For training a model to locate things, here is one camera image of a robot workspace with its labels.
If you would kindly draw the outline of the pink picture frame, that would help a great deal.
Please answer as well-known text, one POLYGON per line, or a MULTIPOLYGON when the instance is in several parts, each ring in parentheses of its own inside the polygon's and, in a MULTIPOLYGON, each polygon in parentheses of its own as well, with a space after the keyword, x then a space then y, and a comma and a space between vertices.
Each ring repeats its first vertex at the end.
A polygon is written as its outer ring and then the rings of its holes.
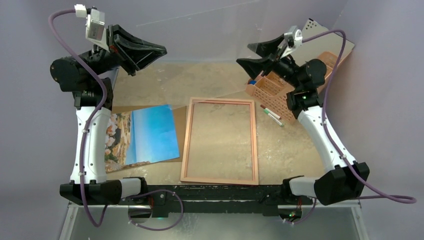
POLYGON ((181 182, 258 185, 254 100, 191 97, 181 182))

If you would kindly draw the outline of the clear glass sheet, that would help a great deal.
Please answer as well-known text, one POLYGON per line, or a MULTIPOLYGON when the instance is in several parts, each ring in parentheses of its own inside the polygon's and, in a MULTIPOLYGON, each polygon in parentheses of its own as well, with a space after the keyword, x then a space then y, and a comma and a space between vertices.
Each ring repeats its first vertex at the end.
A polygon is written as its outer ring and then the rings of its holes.
POLYGON ((241 91, 248 76, 236 59, 256 58, 248 44, 293 22, 280 0, 109 0, 103 9, 108 23, 167 49, 135 77, 119 76, 115 106, 186 105, 241 91))

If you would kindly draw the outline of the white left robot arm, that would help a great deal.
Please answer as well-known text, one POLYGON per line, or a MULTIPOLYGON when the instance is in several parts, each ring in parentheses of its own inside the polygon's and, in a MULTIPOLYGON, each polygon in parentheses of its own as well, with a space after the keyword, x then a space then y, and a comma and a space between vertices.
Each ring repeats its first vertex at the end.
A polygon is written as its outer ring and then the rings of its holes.
POLYGON ((62 92, 72 94, 78 123, 75 162, 60 195, 80 206, 116 205, 127 197, 138 205, 146 203, 149 191, 143 177, 107 179, 102 155, 114 96, 111 79, 101 74, 121 67, 134 76, 165 56, 167 49, 133 36, 118 24, 97 33, 93 48, 81 54, 61 37, 58 41, 68 56, 54 60, 50 73, 62 92))

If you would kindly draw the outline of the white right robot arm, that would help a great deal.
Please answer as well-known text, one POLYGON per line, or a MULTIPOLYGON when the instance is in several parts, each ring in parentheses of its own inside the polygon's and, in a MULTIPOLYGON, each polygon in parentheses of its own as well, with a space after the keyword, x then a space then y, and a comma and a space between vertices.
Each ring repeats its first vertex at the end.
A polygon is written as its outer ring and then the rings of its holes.
POLYGON ((318 93, 318 87, 325 83, 327 66, 317 58, 297 65, 291 51, 301 42, 301 37, 286 34, 270 41, 249 43, 248 49, 260 58, 236 60, 252 79, 273 72, 294 88, 286 94, 287 108, 306 129, 324 165, 321 177, 284 179, 280 196, 288 204, 306 196, 326 206, 356 199, 361 196, 365 186, 362 181, 368 178, 370 169, 365 162, 357 162, 337 136, 330 135, 333 127, 318 93))

